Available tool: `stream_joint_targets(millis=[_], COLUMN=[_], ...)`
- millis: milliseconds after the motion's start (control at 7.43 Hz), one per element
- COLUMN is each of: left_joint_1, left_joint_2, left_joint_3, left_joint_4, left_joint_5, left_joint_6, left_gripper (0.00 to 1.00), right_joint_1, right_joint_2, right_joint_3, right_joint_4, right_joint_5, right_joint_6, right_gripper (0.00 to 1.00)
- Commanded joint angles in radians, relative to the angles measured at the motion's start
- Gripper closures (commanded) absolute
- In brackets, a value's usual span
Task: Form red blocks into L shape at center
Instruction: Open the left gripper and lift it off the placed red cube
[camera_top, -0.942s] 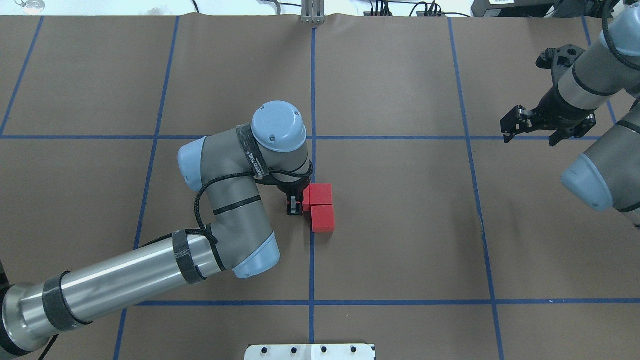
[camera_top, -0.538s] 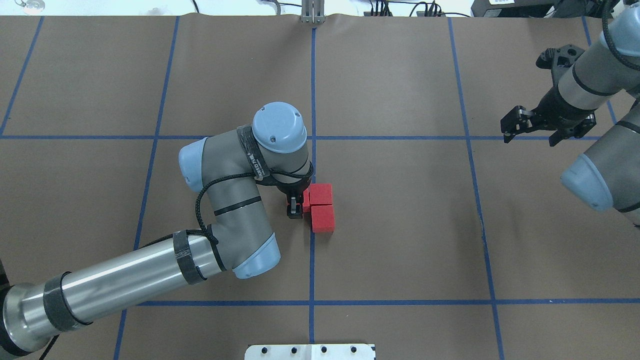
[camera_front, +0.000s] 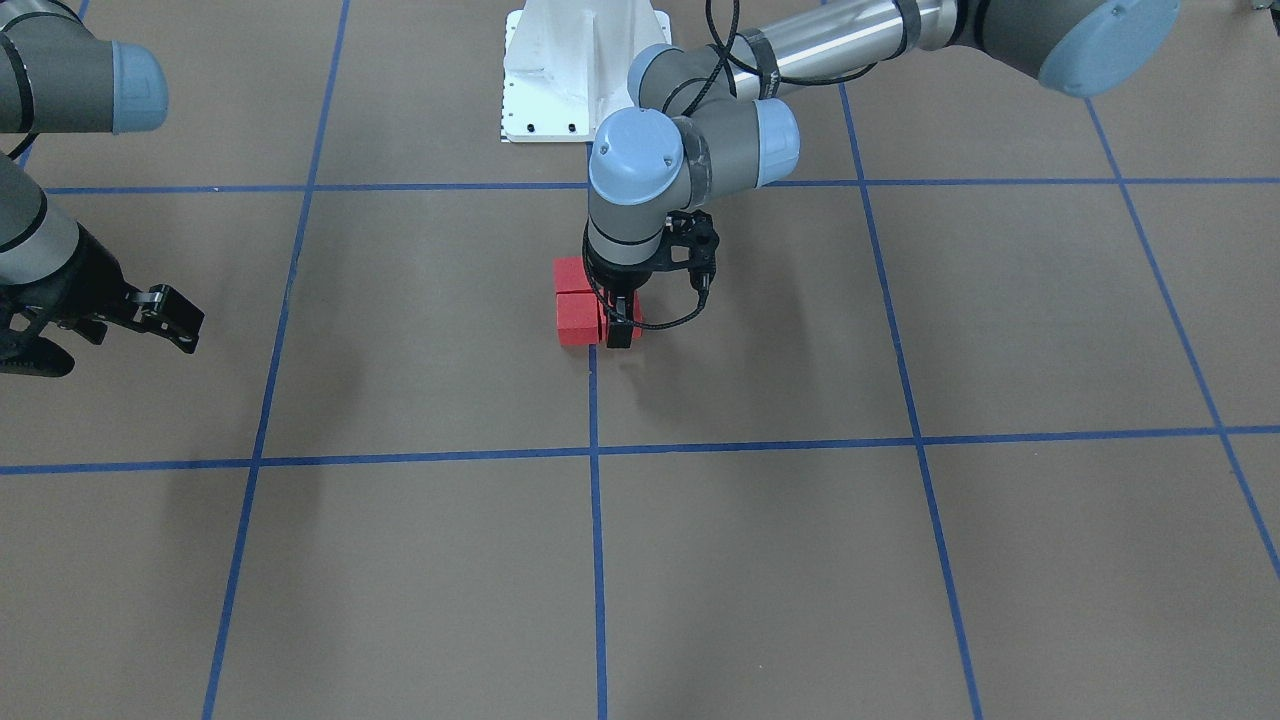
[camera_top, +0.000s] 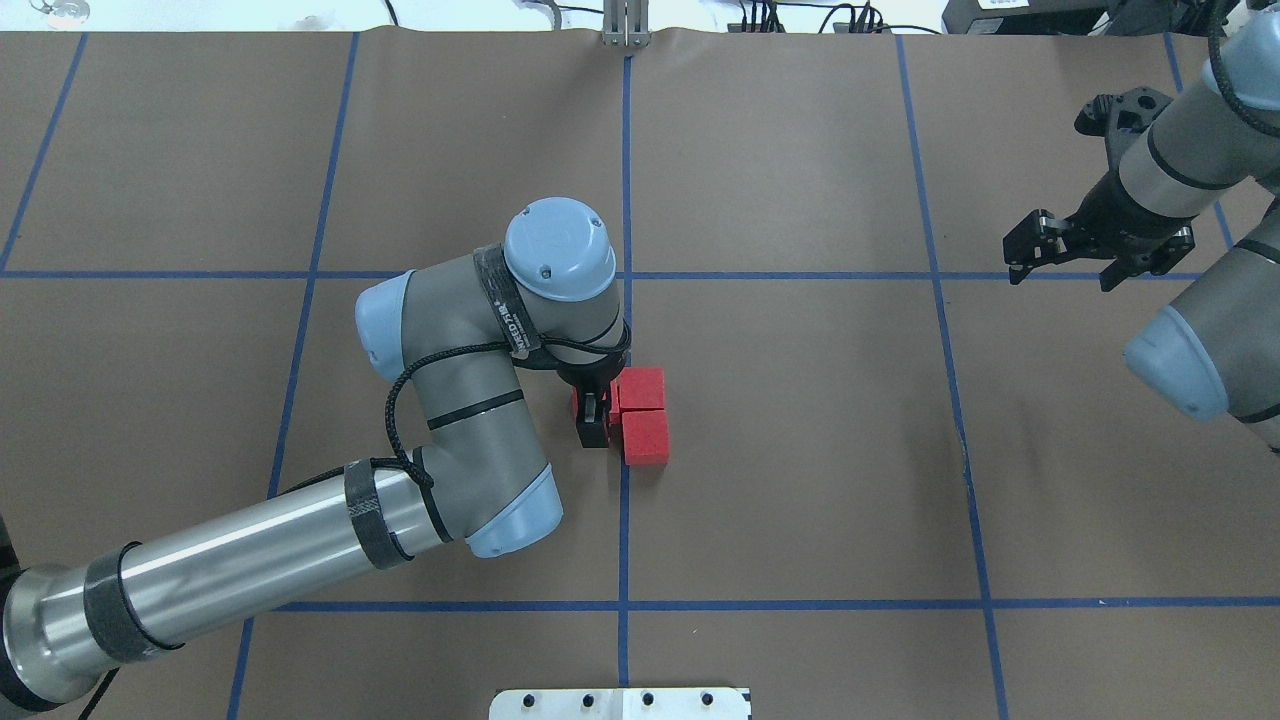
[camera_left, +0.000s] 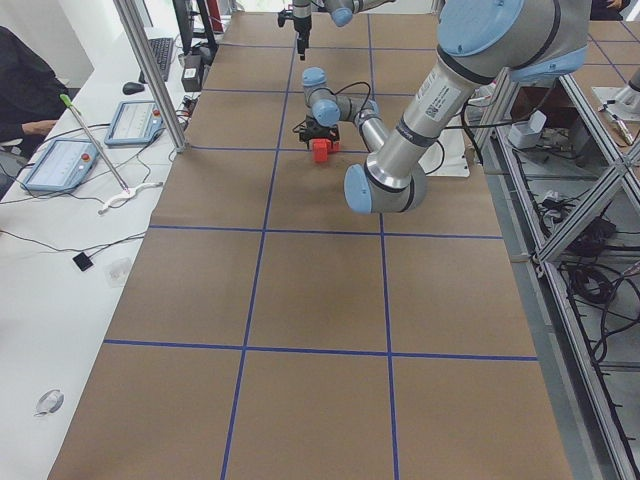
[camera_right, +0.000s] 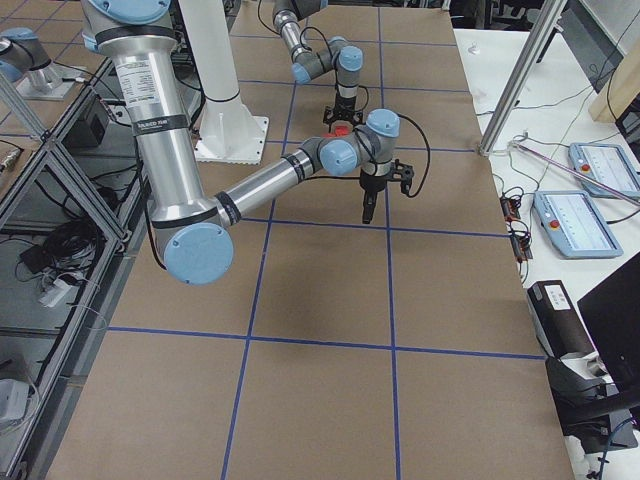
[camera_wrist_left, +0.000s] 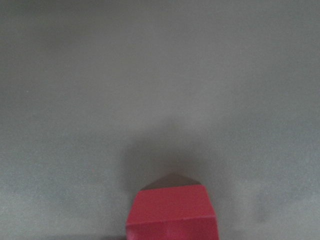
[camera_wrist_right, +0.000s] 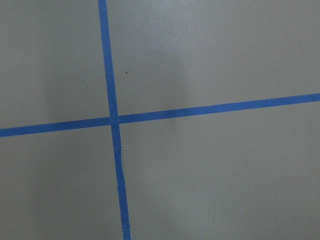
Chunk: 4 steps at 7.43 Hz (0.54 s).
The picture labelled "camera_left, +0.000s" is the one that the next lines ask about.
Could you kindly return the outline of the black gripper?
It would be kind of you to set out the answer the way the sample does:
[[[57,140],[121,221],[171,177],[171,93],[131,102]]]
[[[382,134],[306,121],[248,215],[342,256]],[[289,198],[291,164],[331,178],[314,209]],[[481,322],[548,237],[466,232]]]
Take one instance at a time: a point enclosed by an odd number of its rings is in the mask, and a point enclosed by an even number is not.
[[[303,54],[306,54],[306,50],[309,48],[309,35],[311,32],[311,4],[294,3],[293,20],[294,29],[297,32],[297,54],[299,59],[303,60]]]
[[[331,140],[331,141],[339,141],[340,142],[339,128],[338,128],[337,125],[323,126],[317,120],[316,120],[316,122],[319,124],[319,126],[321,128],[321,133],[320,133],[321,137],[318,138],[318,139],[328,139],[328,140]]]

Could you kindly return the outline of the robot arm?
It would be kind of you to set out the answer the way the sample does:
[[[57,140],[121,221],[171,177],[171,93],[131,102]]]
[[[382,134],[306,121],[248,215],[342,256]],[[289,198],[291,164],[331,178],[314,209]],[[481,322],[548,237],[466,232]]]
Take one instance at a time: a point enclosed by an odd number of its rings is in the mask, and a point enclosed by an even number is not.
[[[387,0],[327,0],[322,1],[319,9],[327,12],[338,27],[347,25],[357,13],[375,9],[387,3]],[[301,60],[306,58],[312,30],[312,5],[314,1],[294,1],[292,7],[278,13],[278,26],[283,28],[287,21],[293,22],[296,32],[296,48]]]
[[[557,78],[587,53],[588,1],[448,1],[439,16],[437,62],[393,130],[370,100],[329,90],[325,72],[302,74],[305,104],[323,127],[351,122],[369,155],[344,179],[349,207],[361,214],[416,208],[426,194],[419,161],[476,89],[502,70],[516,82]]]

